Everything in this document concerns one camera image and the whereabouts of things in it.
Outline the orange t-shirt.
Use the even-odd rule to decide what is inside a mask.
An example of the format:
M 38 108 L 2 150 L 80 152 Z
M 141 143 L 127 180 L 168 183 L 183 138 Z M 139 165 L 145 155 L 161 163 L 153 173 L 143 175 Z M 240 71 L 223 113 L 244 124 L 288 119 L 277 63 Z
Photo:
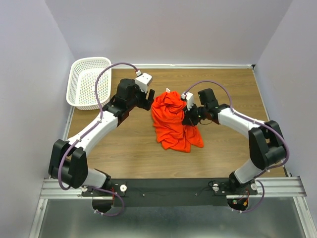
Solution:
M 186 102 L 178 92 L 164 92 L 152 104 L 151 114 L 157 142 L 162 147 L 180 152 L 191 152 L 191 146 L 202 148 L 203 138 L 197 126 L 183 125 Z

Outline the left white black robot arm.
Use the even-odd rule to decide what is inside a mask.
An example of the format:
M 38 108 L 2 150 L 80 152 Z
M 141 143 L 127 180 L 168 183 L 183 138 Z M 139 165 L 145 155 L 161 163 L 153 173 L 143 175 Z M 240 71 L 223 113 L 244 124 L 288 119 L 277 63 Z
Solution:
M 88 167 L 87 157 L 109 132 L 116 129 L 135 107 L 149 110 L 154 90 L 148 89 L 152 77 L 143 73 L 136 79 L 122 79 L 116 94 L 102 107 L 98 116 L 76 136 L 57 140 L 53 145 L 49 174 L 58 179 L 63 190 L 93 187 L 99 196 L 109 192 L 111 177 Z

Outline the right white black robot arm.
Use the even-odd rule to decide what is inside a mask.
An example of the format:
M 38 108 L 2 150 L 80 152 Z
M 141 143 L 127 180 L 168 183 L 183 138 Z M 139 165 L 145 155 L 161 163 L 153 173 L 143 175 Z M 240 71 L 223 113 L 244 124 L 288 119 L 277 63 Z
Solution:
M 201 106 L 194 103 L 190 92 L 183 93 L 181 100 L 186 103 L 183 125 L 196 126 L 203 120 L 229 127 L 248 139 L 249 158 L 229 175 L 225 188 L 239 194 L 246 186 L 266 170 L 289 155 L 279 124 L 273 120 L 258 121 L 238 113 L 228 104 L 219 104 L 212 89 L 198 92 Z

